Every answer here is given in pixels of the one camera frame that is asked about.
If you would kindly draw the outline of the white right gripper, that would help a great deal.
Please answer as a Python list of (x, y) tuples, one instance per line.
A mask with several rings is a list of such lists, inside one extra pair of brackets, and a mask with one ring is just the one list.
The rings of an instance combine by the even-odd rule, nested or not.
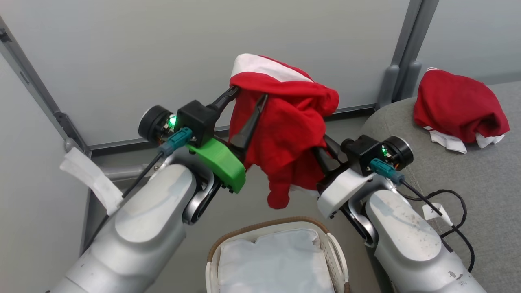
[(398, 187), (414, 155), (409, 144), (397, 136), (380, 142), (369, 136), (345, 139), (341, 144), (324, 136), (327, 148), (314, 147), (314, 157), (324, 173), (317, 184), (318, 208), (324, 217), (332, 217), (356, 193), (377, 179), (385, 189)]

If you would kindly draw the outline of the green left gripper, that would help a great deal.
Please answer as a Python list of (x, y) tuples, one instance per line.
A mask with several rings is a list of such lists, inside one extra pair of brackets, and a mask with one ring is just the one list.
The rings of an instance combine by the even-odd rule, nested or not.
[[(245, 167), (224, 142), (214, 137), (218, 116), (238, 94), (239, 88), (233, 86), (207, 107), (199, 101), (191, 101), (177, 110), (176, 114), (160, 105), (153, 106), (142, 116), (138, 124), (138, 134), (155, 143), (164, 158), (180, 149), (194, 153), (203, 166), (220, 179), (222, 186), (238, 194), (246, 181)], [(231, 138), (232, 149), (249, 149), (268, 96), (264, 94), (258, 99), (250, 118)]]

